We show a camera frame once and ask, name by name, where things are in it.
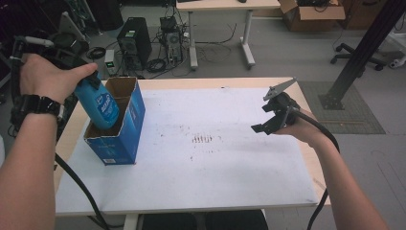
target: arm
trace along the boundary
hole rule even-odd
[[[21,69],[22,94],[47,96],[61,104],[96,64],[69,71],[37,55],[27,55]],[[53,229],[56,117],[28,114],[0,169],[0,229]]]
[[[301,110],[307,116],[312,114]],[[333,143],[316,127],[298,119],[275,134],[290,134],[317,153],[327,184],[337,229],[388,229],[385,220],[358,186]]]

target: floor mat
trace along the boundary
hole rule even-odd
[[[344,110],[323,109],[319,95],[325,95],[333,85],[329,81],[299,81],[308,105],[317,120],[331,133],[385,134],[355,86],[351,86],[341,103]]]

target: black pole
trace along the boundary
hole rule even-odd
[[[396,22],[405,13],[405,0],[388,0],[379,15],[352,53],[349,61],[327,94],[319,95],[324,109],[342,109],[341,100],[355,79],[363,72],[365,65],[378,49]]]

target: blue box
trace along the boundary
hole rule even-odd
[[[98,129],[90,122],[84,141],[104,165],[134,164],[146,114],[137,79],[110,78],[105,87],[119,106],[119,119],[107,130]]]

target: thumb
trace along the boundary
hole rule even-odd
[[[72,75],[74,75],[75,78],[78,79],[78,81],[80,81],[81,79],[84,79],[85,77],[93,74],[97,69],[98,64],[90,63],[73,68],[70,70],[70,72]]]

